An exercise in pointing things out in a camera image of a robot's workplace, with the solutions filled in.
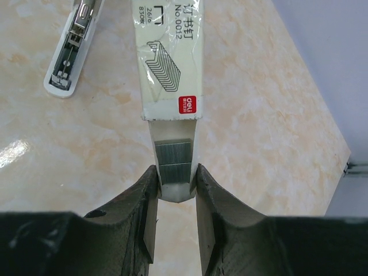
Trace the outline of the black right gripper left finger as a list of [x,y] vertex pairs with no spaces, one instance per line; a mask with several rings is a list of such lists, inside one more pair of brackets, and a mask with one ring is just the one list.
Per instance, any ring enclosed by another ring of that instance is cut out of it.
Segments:
[[154,260],[158,173],[106,204],[73,212],[1,213],[2,275],[148,275]]

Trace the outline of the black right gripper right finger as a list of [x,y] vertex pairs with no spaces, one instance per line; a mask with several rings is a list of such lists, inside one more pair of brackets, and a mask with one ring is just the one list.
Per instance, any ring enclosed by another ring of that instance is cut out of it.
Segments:
[[196,172],[203,275],[366,275],[367,219],[262,214]]

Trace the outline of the white staple box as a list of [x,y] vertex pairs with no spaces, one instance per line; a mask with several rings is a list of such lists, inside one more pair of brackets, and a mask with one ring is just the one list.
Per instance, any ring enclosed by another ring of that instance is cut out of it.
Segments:
[[86,60],[103,0],[74,1],[43,84],[58,98],[73,95]]

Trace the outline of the small white red packet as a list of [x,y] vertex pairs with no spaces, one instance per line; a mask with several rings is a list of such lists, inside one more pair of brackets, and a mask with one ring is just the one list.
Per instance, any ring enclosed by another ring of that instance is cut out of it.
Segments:
[[[160,198],[180,203],[195,195],[197,125],[204,111],[203,1],[133,1],[142,117],[148,122]],[[162,185],[155,142],[192,141],[189,183]]]

